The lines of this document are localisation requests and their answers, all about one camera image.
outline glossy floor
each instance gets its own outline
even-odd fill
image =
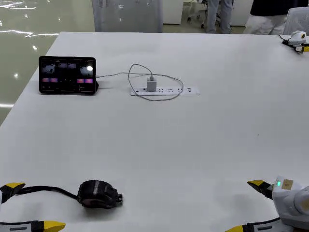
[[[204,33],[183,12],[164,32]],[[61,31],[94,31],[91,0],[0,0],[0,124]]]

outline cable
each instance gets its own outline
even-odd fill
[[[143,67],[143,68],[147,69],[150,73],[135,73],[135,72],[132,72],[132,73],[131,73],[131,70],[132,70],[132,68],[133,68],[134,66]],[[135,93],[136,96],[138,96],[138,97],[140,97],[140,98],[143,98],[143,99],[145,99],[145,100],[151,101],[151,102],[155,102],[155,101],[156,101],[156,102],[160,102],[160,101],[169,101],[169,100],[172,100],[172,99],[177,98],[177,97],[178,97],[179,95],[181,95],[181,93],[183,92],[183,82],[182,82],[180,79],[177,79],[177,78],[175,78],[175,77],[171,77],[171,76],[169,76],[169,75],[152,73],[150,69],[148,69],[147,67],[145,67],[145,66],[143,66],[143,65],[140,65],[140,64],[132,64],[131,67],[130,67],[130,69],[129,69],[129,72],[127,72],[127,73],[126,73],[126,72],[120,72],[120,73],[116,73],[116,74],[110,74],[110,75],[104,75],[104,76],[98,76],[98,77],[117,76],[117,75],[120,75],[120,74],[127,74],[128,82],[129,82],[129,84],[130,84],[130,86],[131,86],[131,89],[134,91],[134,93]],[[154,100],[154,99],[150,99],[150,98],[141,96],[140,94],[138,94],[138,93],[135,91],[135,89],[134,89],[134,87],[133,87],[133,85],[132,85],[132,83],[131,83],[131,77],[130,77],[131,74],[139,75],[139,76],[151,75],[152,80],[154,79],[153,76],[164,76],[164,77],[168,77],[168,78],[170,78],[170,79],[172,79],[172,80],[175,80],[175,81],[177,81],[177,82],[180,83],[180,85],[181,85],[181,91],[180,91],[177,95],[175,95],[175,96],[173,96],[173,97],[171,97],[171,98],[166,98],[166,99],[156,99],[156,100]]]
[[[289,40],[289,39],[285,39],[283,38],[281,35],[278,35],[282,40]]]
[[[18,191],[17,195],[23,195],[23,194],[28,194],[32,192],[39,192],[39,191],[55,191],[55,192],[60,192],[68,197],[71,197],[75,200],[77,199],[77,196],[65,191],[64,189],[58,188],[58,187],[51,187],[51,186],[31,186],[31,187],[26,187],[22,188],[21,190]]]

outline power strip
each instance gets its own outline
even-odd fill
[[[177,95],[182,89],[180,87],[158,87],[156,92],[147,92],[146,88],[135,88],[135,91],[141,96],[165,96]],[[135,92],[131,90],[131,96],[135,96]],[[199,90],[196,87],[184,87],[180,95],[199,95]]]

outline pants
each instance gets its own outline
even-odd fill
[[[253,16],[246,24],[244,34],[256,35],[282,35],[286,21],[286,15],[277,16]]]
[[[221,1],[221,30],[223,34],[231,33],[231,14],[232,14],[233,0]],[[216,33],[216,18],[219,7],[219,0],[208,0],[207,9],[207,33]]]

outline white cabinet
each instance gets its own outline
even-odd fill
[[[183,13],[183,0],[163,1],[163,23],[180,24]]]
[[[235,0],[232,11],[231,25],[244,26],[250,15],[253,0]]]

